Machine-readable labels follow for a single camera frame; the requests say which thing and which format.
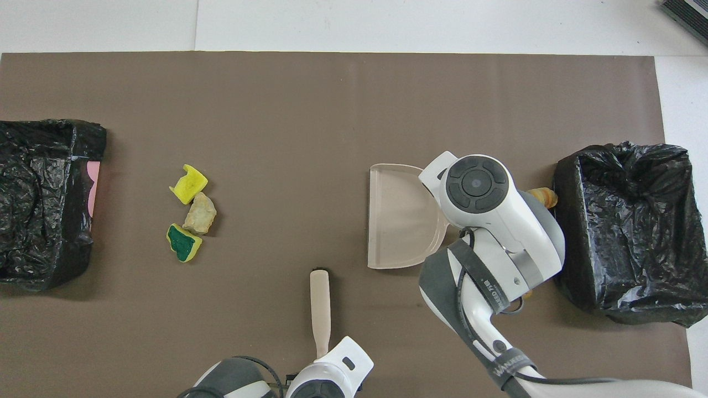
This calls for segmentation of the beige hand brush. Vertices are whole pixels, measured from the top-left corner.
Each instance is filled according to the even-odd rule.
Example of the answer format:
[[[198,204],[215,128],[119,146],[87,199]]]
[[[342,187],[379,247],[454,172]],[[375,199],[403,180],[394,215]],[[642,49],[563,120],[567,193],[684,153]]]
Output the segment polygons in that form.
[[[311,327],[316,348],[316,359],[329,352],[331,338],[331,293],[329,272],[315,269],[309,274]]]

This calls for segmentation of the notched yellow sponge piece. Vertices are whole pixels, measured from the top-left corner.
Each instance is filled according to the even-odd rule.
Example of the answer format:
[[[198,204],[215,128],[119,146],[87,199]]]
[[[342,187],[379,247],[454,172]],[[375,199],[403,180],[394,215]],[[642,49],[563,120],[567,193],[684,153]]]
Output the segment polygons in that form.
[[[185,175],[181,176],[169,191],[183,204],[188,205],[208,184],[208,178],[195,167],[184,164]]]

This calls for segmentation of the grey ribbed device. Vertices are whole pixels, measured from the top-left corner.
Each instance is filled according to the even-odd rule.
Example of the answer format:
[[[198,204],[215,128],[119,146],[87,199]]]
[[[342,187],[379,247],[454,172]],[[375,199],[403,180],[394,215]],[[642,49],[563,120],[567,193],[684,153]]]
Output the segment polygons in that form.
[[[708,0],[664,0],[660,9],[708,47]]]

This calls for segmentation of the beige plastic dustpan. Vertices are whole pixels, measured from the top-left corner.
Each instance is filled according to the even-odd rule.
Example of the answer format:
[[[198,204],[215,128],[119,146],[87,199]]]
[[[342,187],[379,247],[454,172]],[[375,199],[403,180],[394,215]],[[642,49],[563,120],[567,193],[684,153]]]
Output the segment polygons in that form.
[[[369,269],[412,267],[440,249],[450,224],[420,182],[422,171],[405,164],[370,166]]]

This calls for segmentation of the green and yellow sponge piece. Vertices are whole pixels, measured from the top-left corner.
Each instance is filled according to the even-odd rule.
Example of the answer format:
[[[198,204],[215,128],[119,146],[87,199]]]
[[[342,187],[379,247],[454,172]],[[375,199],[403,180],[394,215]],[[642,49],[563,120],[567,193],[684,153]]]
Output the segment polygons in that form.
[[[166,232],[170,250],[182,263],[192,260],[200,249],[203,239],[178,224],[171,224]]]

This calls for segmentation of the beige foam chunk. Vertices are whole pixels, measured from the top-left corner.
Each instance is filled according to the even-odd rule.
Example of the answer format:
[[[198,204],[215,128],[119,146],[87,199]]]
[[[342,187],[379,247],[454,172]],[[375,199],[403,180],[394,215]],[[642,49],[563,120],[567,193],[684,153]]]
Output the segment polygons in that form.
[[[205,235],[209,232],[216,214],[214,202],[203,192],[198,192],[193,198],[182,228],[198,236]]]

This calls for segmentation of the striped beige croissant toy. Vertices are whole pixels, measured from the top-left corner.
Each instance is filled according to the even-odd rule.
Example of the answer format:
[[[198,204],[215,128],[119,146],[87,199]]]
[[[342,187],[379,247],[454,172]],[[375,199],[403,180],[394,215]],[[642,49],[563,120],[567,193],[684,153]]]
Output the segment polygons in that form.
[[[546,209],[551,209],[558,204],[558,195],[550,188],[533,188],[527,192],[541,202]]]

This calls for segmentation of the black bagged pink bin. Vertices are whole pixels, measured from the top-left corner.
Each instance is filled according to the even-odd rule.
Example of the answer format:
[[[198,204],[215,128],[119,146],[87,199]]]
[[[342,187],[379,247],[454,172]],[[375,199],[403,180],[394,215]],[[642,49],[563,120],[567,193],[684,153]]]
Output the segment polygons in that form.
[[[101,124],[0,121],[0,284],[46,291],[89,266]]]

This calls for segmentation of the brown table mat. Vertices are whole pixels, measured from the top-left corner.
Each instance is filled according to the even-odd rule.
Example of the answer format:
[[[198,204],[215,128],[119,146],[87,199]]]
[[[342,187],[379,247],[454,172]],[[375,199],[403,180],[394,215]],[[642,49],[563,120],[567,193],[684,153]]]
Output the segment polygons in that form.
[[[72,282],[0,286],[0,398],[175,398],[233,355],[298,372],[316,267],[333,341],[374,361],[360,398],[504,398],[419,267],[367,267],[369,167],[483,153],[526,190],[586,146],[664,141],[648,56],[4,54],[0,121],[48,118],[108,129],[95,243]],[[187,263],[184,164],[217,211]]]

